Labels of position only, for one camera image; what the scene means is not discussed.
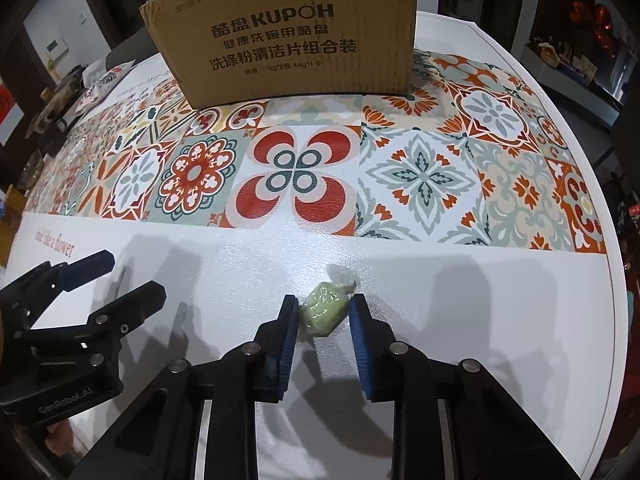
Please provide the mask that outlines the person's left hand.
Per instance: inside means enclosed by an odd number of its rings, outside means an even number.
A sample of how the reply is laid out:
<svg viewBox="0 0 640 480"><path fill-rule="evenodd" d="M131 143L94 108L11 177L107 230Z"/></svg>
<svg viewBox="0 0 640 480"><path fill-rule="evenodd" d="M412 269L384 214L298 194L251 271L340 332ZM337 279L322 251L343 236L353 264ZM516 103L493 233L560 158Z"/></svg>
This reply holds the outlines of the person's left hand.
<svg viewBox="0 0 640 480"><path fill-rule="evenodd" d="M82 452L82 446L76 441L73 427L68 419L47 426L46 445L48 450L58 457Z"/></svg>

